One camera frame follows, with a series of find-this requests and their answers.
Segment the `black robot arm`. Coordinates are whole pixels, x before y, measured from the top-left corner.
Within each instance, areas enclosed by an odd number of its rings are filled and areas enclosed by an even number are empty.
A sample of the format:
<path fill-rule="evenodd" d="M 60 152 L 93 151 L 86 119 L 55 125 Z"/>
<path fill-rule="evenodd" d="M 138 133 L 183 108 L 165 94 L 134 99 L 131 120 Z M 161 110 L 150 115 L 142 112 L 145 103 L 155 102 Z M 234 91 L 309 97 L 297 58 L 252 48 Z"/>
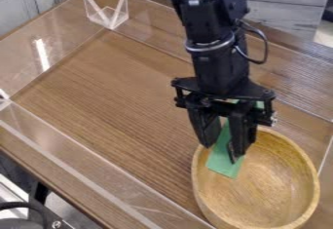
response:
<path fill-rule="evenodd" d="M 250 79 L 250 64 L 265 58 L 248 56 L 246 33 L 261 31 L 244 22 L 250 13 L 248 0 L 170 0 L 186 31 L 185 48 L 195 75 L 171 80 L 175 106 L 187 110 L 204 146 L 217 143 L 221 118 L 226 118 L 232 162 L 257 140 L 260 125 L 274 123 L 273 90 Z"/>

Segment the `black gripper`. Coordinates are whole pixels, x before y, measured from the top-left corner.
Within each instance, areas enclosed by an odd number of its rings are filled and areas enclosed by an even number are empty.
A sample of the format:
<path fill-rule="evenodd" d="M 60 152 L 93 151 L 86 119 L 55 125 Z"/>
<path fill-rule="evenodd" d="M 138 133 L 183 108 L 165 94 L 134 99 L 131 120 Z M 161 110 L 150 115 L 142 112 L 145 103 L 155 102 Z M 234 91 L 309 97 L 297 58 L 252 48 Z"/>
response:
<path fill-rule="evenodd" d="M 195 43 L 185 48 L 193 59 L 195 75 L 175 78 L 175 105 L 187 110 L 189 119 L 201 144 L 210 148 L 221 133 L 220 117 L 228 117 L 230 162 L 238 159 L 257 139 L 258 125 L 272 126 L 274 92 L 250 79 L 250 63 L 245 39 Z"/>

